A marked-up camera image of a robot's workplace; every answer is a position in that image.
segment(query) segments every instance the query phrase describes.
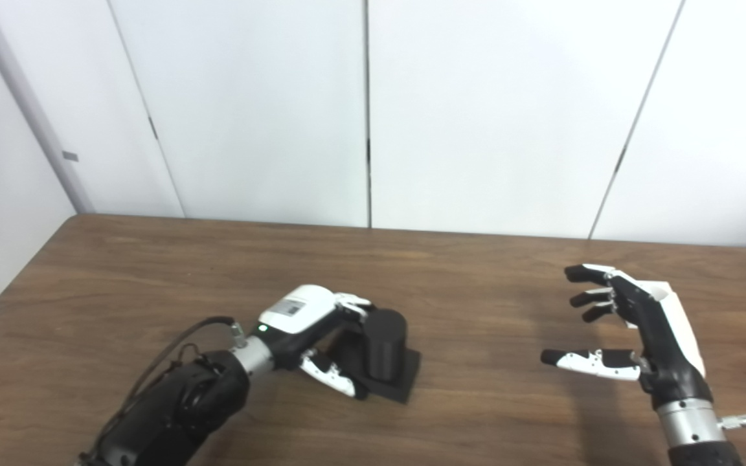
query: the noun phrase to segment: open robotic hand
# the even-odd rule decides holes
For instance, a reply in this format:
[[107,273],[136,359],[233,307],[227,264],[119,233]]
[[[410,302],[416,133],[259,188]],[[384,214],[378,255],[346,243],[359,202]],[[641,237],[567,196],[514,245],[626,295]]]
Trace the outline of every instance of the open robotic hand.
[[565,274],[571,282],[605,287],[569,300],[573,307],[593,304],[583,321],[618,315],[628,327],[637,328],[643,352],[547,349],[541,361],[598,377],[639,381],[651,395],[673,466],[740,466],[738,453],[723,431],[746,427],[746,415],[716,417],[698,342],[670,284],[634,280],[613,267],[589,263],[567,267]]
[[[229,326],[233,348],[177,360],[145,383],[178,345],[202,327]],[[314,348],[341,330],[325,353]],[[302,368],[338,392],[407,402],[420,354],[405,347],[405,318],[367,299],[306,284],[261,313],[246,335],[227,316],[198,322],[163,349],[137,379],[79,466],[182,466],[209,434],[246,402],[251,381],[277,369]]]

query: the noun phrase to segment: barcode label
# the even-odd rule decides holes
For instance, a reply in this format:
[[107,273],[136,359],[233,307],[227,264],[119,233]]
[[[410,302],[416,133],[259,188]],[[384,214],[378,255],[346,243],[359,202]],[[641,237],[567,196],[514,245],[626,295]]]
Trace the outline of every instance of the barcode label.
[[307,303],[302,301],[296,301],[294,299],[281,299],[278,303],[273,304],[272,307],[267,309],[270,313],[279,313],[285,316],[294,316],[296,312],[299,312],[301,307],[304,307]]

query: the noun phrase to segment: black cable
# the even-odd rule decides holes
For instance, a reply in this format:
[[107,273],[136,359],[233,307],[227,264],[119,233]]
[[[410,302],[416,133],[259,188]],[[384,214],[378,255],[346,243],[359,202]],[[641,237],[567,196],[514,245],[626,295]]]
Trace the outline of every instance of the black cable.
[[[118,422],[119,419],[121,419],[122,416],[124,416],[125,413],[127,413],[128,410],[133,407],[134,403],[136,403],[143,395],[145,395],[148,390],[154,387],[155,384],[162,381],[163,377],[166,377],[166,374],[169,374],[169,372],[171,372],[174,368],[177,368],[181,365],[179,359],[177,362],[172,362],[172,365],[169,366],[168,369],[165,369],[165,371],[155,377],[140,392],[140,386],[142,386],[147,378],[149,378],[149,375],[154,372],[154,369],[157,369],[157,366],[159,366],[160,363],[162,363],[168,357],[168,355],[171,354],[172,351],[174,351],[174,348],[177,348],[177,345],[179,345],[183,340],[187,339],[187,337],[192,336],[195,331],[198,331],[201,328],[206,327],[207,325],[213,324],[224,324],[231,327],[234,324],[234,319],[230,316],[211,316],[210,318],[205,318],[201,322],[198,322],[197,324],[192,325],[192,327],[189,327],[186,330],[182,331],[180,335],[178,335],[174,340],[172,340],[171,343],[169,343],[169,345],[163,348],[163,350],[160,351],[160,354],[158,354],[154,358],[154,360],[149,363],[148,367],[142,372],[142,374],[140,374],[140,377],[137,378],[137,381],[135,381],[130,392],[128,392],[128,395],[122,401],[120,408],[109,418],[109,421],[106,422],[106,425],[101,428],[100,433],[97,434],[97,439],[95,440],[94,445],[91,447],[91,451],[89,451],[89,454],[87,454],[87,456],[93,456],[97,453],[97,449],[100,448],[100,444],[103,441],[103,438],[106,436],[107,432],[109,432],[116,425],[116,422]],[[181,348],[181,356],[183,356],[184,348]]]

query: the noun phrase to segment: wooden table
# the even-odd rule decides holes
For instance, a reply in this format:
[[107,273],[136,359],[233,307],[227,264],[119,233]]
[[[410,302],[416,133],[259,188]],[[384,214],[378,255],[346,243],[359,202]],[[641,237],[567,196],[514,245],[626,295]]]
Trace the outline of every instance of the wooden table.
[[[746,413],[746,249],[77,216],[0,297],[0,465],[70,464],[175,334],[255,318],[300,283],[400,310],[423,366],[408,405],[301,372],[256,384],[194,465],[666,465],[636,383],[563,372],[542,348],[639,348],[588,325],[563,266],[616,265],[681,296],[720,414]],[[198,336],[224,348],[225,330]],[[746,462],[746,430],[729,434]]]

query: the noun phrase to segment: white robotic finger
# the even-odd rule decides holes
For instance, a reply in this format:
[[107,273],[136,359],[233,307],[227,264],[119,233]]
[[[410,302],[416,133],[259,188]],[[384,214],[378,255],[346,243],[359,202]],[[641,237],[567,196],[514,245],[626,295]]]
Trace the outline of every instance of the white robotic finger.
[[631,350],[560,351],[544,350],[541,362],[567,371],[581,372],[621,381],[636,381],[640,368],[633,361]]

